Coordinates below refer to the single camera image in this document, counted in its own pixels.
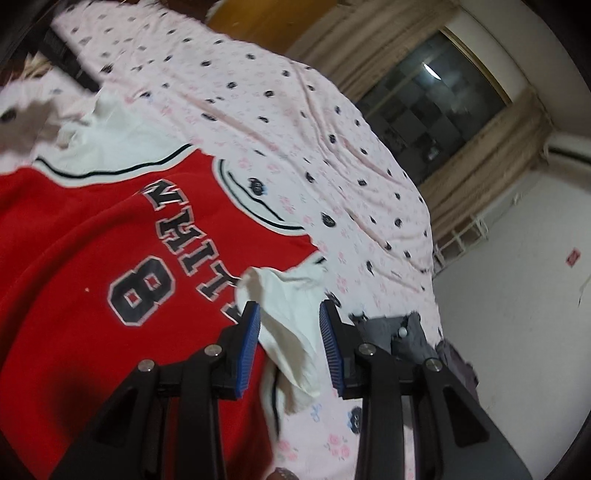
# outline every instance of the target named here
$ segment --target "red jersey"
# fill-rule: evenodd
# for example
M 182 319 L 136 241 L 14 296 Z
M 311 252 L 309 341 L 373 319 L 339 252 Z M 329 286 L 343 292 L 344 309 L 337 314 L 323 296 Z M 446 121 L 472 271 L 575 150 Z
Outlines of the red jersey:
M 190 150 L 0 179 L 0 430 L 39 480 L 140 360 L 182 361 L 217 339 L 248 267 L 287 270 L 315 251 L 301 229 L 280 235 L 245 214 L 214 175 L 221 160 Z M 243 399 L 220 404 L 230 478 L 270 461 L 264 360 L 259 346 Z

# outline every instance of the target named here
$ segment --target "curtain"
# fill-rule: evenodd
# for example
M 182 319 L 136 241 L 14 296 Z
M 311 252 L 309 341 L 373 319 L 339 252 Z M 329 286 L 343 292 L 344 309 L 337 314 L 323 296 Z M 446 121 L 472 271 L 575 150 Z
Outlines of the curtain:
M 528 87 L 419 188 L 431 212 L 433 241 L 482 211 L 538 158 L 552 130 Z
M 286 55 L 323 73 L 355 103 L 458 10 L 457 0 L 350 0 Z

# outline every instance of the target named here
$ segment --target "bed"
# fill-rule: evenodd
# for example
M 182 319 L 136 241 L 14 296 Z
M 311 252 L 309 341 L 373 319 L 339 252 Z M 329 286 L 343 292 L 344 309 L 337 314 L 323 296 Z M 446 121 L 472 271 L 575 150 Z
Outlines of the bed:
M 82 2 L 54 25 L 130 111 L 261 183 L 265 202 L 303 227 L 325 257 L 325 292 L 343 319 L 417 311 L 429 343 L 440 341 L 427 207 L 359 111 L 320 73 L 153 2 Z M 0 148 L 0 172 L 32 163 L 56 141 L 47 125 L 90 112 L 96 99 L 55 69 L 0 92 L 0 112 L 36 102 L 55 111 L 30 122 L 19 148 Z M 269 471 L 352 479 L 361 403 L 337 397 L 324 352 L 318 356 L 322 392 L 284 417 Z M 410 428 L 405 441 L 406 478 L 413 479 Z

